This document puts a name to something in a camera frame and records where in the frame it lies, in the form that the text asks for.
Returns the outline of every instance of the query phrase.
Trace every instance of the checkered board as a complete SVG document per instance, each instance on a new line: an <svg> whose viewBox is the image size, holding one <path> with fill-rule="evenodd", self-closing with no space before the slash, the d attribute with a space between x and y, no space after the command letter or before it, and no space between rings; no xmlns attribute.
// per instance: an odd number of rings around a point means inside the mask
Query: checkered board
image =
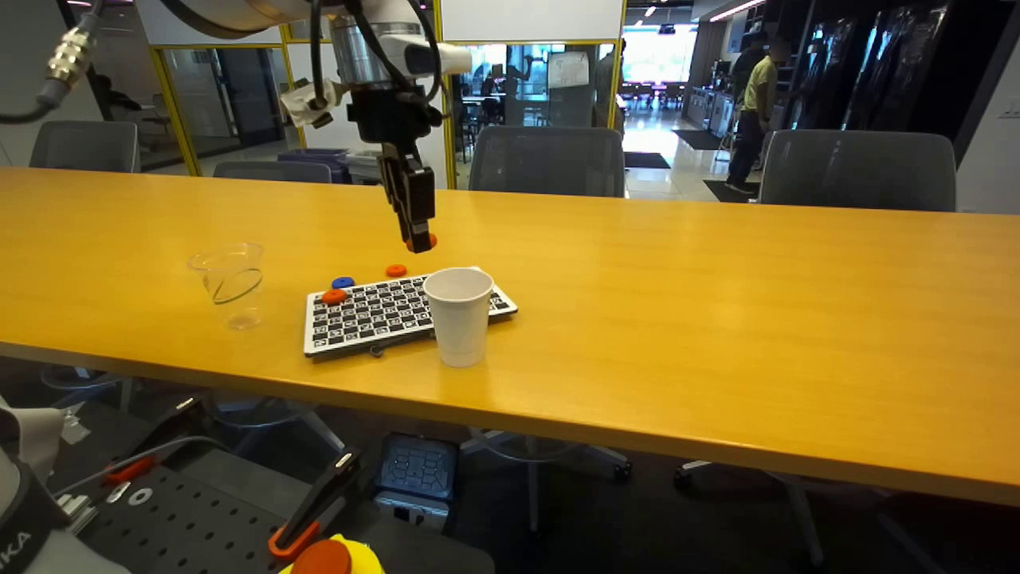
<svg viewBox="0 0 1020 574"><path fill-rule="evenodd" d="M517 302L495 283L489 320L507 320ZM337 307L321 302L321 290L305 297L305 355L389 344L432 330L425 275L356 283Z"/></svg>

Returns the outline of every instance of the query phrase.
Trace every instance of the white cup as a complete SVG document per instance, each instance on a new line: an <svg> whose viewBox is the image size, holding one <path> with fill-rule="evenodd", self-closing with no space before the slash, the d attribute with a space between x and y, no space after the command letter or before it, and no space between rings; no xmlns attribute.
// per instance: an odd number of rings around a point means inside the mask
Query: white cup
<svg viewBox="0 0 1020 574"><path fill-rule="evenodd" d="M425 280L440 359L472 365L483 358L490 278L478 268L442 268Z"/></svg>

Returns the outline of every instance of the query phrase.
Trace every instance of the chair back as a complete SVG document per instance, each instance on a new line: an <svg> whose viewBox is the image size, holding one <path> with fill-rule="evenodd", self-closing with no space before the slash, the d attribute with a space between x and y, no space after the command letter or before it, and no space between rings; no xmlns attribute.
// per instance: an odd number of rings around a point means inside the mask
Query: chair back
<svg viewBox="0 0 1020 574"><path fill-rule="evenodd" d="M136 171L136 125L130 122L44 122L30 165Z"/></svg>
<svg viewBox="0 0 1020 574"><path fill-rule="evenodd" d="M483 128L468 187L622 199L622 136L606 128Z"/></svg>
<svg viewBox="0 0 1020 574"><path fill-rule="evenodd" d="M333 180L325 162L220 162L217 177Z"/></svg>
<svg viewBox="0 0 1020 574"><path fill-rule="evenodd" d="M939 134L777 132L762 205L955 211L955 154Z"/></svg>

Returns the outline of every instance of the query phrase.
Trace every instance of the yellow table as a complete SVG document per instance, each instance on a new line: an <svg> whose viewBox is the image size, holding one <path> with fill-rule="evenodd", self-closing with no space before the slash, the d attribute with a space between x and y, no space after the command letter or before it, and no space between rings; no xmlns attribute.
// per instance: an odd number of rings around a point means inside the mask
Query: yellow table
<svg viewBox="0 0 1020 574"><path fill-rule="evenodd" d="M440 194L408 254L380 187L0 171L0 355L1020 504L1020 221ZM188 270L266 245L261 325ZM432 341L305 359L303 297L482 264L483 365Z"/></svg>

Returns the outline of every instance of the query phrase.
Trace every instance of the clear plastic cup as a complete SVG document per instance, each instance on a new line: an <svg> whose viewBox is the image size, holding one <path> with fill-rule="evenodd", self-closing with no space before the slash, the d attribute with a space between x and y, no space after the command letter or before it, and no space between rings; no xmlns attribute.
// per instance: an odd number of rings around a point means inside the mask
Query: clear plastic cup
<svg viewBox="0 0 1020 574"><path fill-rule="evenodd" d="M232 330L257 325L261 247L255 241L232 241L208 254L194 254L191 268L217 309L223 309Z"/></svg>
<svg viewBox="0 0 1020 574"><path fill-rule="evenodd" d="M482 268L442 268L425 280L440 359L472 365L483 358L490 278Z"/></svg>

